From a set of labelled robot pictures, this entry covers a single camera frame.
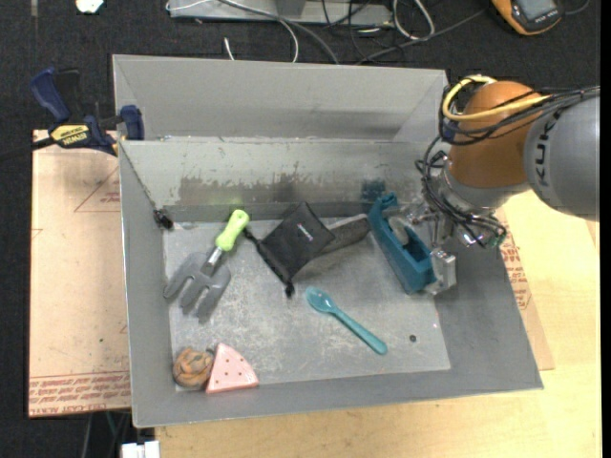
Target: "yellow cable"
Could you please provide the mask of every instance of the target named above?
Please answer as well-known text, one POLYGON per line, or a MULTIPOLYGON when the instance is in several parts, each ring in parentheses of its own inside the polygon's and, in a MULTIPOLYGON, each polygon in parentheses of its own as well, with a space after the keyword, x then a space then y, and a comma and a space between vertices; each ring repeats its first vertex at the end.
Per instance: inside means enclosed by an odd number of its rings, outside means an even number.
POLYGON ((501 112, 517 112, 517 111, 521 111, 529 107, 532 107, 533 105, 537 105, 539 102, 542 102, 543 100, 549 98, 550 96, 550 95, 544 95, 544 96, 537 96, 535 98, 529 98, 527 100, 519 100, 518 102, 508 103, 507 105, 495 107, 493 109, 490 109, 484 112, 477 112, 475 114, 453 114, 452 112, 450 112, 450 106, 452 104, 454 97, 466 85, 470 83, 474 83, 474 82, 489 84, 489 83, 496 82, 496 80, 494 78, 491 78, 490 76, 482 76, 479 74, 474 74, 471 76, 467 76, 466 78, 462 79, 459 83, 454 85, 453 88, 445 96, 443 103, 442 103, 442 113, 449 120, 455 120, 457 122, 464 121, 464 120, 478 120, 481 118, 490 117, 491 115, 497 115, 501 112))

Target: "black carpet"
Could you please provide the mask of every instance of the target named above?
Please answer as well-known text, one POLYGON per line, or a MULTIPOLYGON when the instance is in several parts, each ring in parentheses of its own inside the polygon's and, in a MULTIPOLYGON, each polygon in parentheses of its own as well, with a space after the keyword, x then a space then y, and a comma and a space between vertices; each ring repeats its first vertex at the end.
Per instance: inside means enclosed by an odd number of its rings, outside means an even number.
MULTIPOLYGON (((530 37, 503 29, 487 0, 424 1, 439 30, 485 11, 428 42, 389 52, 365 66, 443 69, 451 81, 483 73, 536 88, 600 84, 600 0, 590 0, 583 11, 530 37)), ((585 2, 561 1, 569 11, 585 2)), ((165 2, 105 0, 98 15, 82 15, 74 0, 36 0, 34 12, 32 0, 0 0, 2 150, 28 147, 32 129, 51 125, 50 115, 29 90, 30 79, 51 65, 80 69, 83 100, 97 103, 106 116, 114 113, 110 63, 115 53, 228 58, 222 44, 227 37, 236 59, 291 59, 290 36, 278 23, 180 22, 169 17, 165 2)), ((417 18, 408 7, 406 15, 417 18)), ((414 25, 421 32, 426 30, 422 23, 414 25)), ((380 51, 380 44, 389 44, 393 38, 389 31, 376 38, 377 42, 356 36, 356 49, 346 26, 309 27, 342 64, 356 63, 380 51)), ((301 62, 330 62, 314 39, 302 31, 298 36, 301 62)), ((87 415, 45 420, 27 417, 31 195, 30 156, 0 162, 0 456, 80 456, 88 429, 90 456, 104 456, 112 446, 105 422, 109 416, 96 415, 91 421, 87 415)), ((120 413, 110 417, 117 423, 123 418, 120 413)))

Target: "white cable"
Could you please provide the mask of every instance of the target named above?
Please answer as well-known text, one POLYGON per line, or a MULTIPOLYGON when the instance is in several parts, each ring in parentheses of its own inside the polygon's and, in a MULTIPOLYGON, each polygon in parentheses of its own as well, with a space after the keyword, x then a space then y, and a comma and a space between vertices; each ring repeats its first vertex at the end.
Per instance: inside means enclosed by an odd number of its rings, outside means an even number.
POLYGON ((229 47, 229 39, 227 39, 226 37, 223 38, 222 42, 225 45, 225 49, 227 50, 227 54, 229 54, 229 57, 231 58, 232 61, 235 61, 236 58, 233 57, 233 54, 231 53, 231 48, 229 47))
POLYGON ((280 22, 286 28, 286 30, 290 32, 290 35, 293 38, 293 42, 295 43, 295 54, 293 55, 292 62, 297 63, 297 58, 299 57, 299 39, 297 39, 295 32, 290 28, 288 24, 286 24, 284 20, 279 20, 278 22, 280 22))
MULTIPOLYGON (((220 3, 224 3, 224 2, 222 2, 222 0, 199 0, 199 1, 195 2, 195 3, 189 4, 189 5, 185 5, 183 7, 172 7, 172 8, 170 8, 170 1, 171 0, 168 0, 166 2, 166 4, 165 4, 165 9, 167 11, 189 9, 191 7, 195 7, 196 5, 203 4, 203 3, 206 3, 206 2, 218 1, 220 3)), ((237 2, 232 2, 231 0, 226 0, 226 2, 229 3, 229 4, 233 4, 236 7, 240 7, 243 10, 250 10, 250 11, 254 11, 256 13, 265 14, 270 19, 276 20, 277 22, 282 24, 286 28, 286 30, 290 33, 290 36, 292 37, 293 42, 295 43, 295 53, 293 55, 293 61, 292 62, 293 63, 297 62, 297 59, 299 58, 299 39, 297 39, 297 35, 295 34, 295 31, 292 30, 290 28, 290 26, 283 19, 281 19, 278 15, 274 15, 273 13, 266 12, 264 10, 251 9, 250 7, 247 7, 246 5, 238 4, 237 2)), ((225 37, 223 42, 224 42, 224 45, 225 45, 225 49, 227 50, 227 53, 229 54, 229 57, 231 58, 232 61, 235 61, 235 58, 234 58, 233 54, 231 53, 231 49, 229 48, 229 40, 225 37)))
POLYGON ((407 37, 408 39, 411 39, 413 41, 417 41, 418 39, 426 39, 427 37, 433 35, 435 33, 435 25, 431 19, 431 16, 429 15, 429 13, 427 12, 427 10, 425 9, 424 5, 422 5, 422 2, 420 0, 413 0, 413 2, 416 4, 416 6, 420 9, 420 12, 422 13, 422 15, 424 15, 424 18, 427 19, 427 23, 429 24, 429 33, 425 36, 421 36, 421 37, 417 37, 413 34, 410 34, 409 32, 407 32, 403 26, 399 23, 399 18, 398 18, 398 5, 399 5, 399 0, 392 0, 392 13, 394 15, 394 27, 401 33, 403 34, 405 37, 407 37))

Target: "black bag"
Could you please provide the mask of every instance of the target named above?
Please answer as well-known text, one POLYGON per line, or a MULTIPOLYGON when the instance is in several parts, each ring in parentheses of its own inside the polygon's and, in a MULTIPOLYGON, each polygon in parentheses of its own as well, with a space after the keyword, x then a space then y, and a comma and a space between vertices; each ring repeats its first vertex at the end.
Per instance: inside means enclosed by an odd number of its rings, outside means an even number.
POLYGON ((288 297, 295 291, 292 279, 297 272, 335 239, 307 202, 300 203, 263 240, 256 239, 248 229, 243 232, 284 283, 288 297))

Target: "green handle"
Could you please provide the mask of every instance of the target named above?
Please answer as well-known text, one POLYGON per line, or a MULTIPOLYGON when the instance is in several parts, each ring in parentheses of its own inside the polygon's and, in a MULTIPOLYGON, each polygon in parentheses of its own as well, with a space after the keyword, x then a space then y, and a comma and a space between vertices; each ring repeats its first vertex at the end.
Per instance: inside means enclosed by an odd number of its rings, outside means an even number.
POLYGON ((217 236, 217 247, 222 251, 231 251, 236 242, 236 238, 240 235, 240 232, 246 227, 249 221, 250 217, 244 210, 234 210, 224 231, 217 236))

